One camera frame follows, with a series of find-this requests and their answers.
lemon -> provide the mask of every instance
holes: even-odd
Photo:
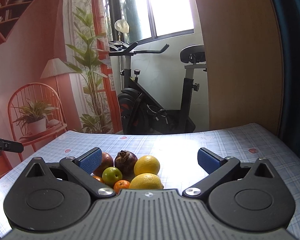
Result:
[[[157,175],[160,170],[160,163],[157,158],[146,155],[139,158],[134,165],[134,175],[138,176],[142,173],[152,173]]]
[[[160,178],[152,173],[136,176],[130,183],[131,189],[163,189]]]

lamp shade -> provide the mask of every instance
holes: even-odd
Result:
[[[74,73],[74,71],[64,64],[59,58],[54,58],[47,62],[41,78],[54,77],[66,73]]]

blue gripper pad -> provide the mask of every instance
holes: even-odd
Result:
[[[74,163],[88,174],[91,174],[102,161],[102,151],[95,147],[74,160]]]
[[[226,160],[224,158],[221,158],[219,155],[216,155],[206,148],[200,148],[200,150],[198,151],[198,164],[208,174],[213,173],[225,163]]]

white flower pot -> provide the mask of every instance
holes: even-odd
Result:
[[[43,118],[39,121],[28,123],[28,130],[32,135],[44,132],[46,130],[46,119]]]

table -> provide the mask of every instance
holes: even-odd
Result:
[[[155,156],[161,164],[158,176],[164,188],[177,188],[180,193],[208,175],[197,163],[197,152],[201,147],[223,158],[235,156],[243,162],[255,162],[257,158],[266,156],[296,200],[296,212],[288,231],[300,238],[300,160],[276,136],[255,123],[177,135],[125,136],[68,131],[0,179],[0,237],[11,230],[3,211],[3,200],[33,157],[40,156],[45,162],[59,162],[65,156],[79,157],[93,147],[100,147],[112,157],[116,157],[121,150],[129,150],[138,158],[143,155]]]

